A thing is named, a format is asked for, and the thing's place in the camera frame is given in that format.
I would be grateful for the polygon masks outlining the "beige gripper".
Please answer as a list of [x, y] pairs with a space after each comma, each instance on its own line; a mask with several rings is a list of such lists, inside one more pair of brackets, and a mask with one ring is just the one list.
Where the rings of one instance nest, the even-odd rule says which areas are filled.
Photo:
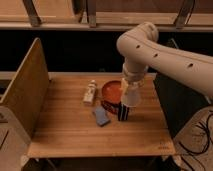
[[121, 85], [123, 88], [127, 88], [134, 82], [140, 82], [146, 75], [148, 67], [146, 65], [123, 65], [122, 73], [123, 78]]

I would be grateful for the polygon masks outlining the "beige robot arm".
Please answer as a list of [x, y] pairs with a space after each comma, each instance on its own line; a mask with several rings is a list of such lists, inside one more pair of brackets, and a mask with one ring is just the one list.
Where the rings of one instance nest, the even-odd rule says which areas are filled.
[[158, 36], [157, 27], [145, 22], [117, 39], [117, 50], [125, 58], [124, 85], [139, 82], [150, 66], [213, 99], [213, 57], [160, 45]]

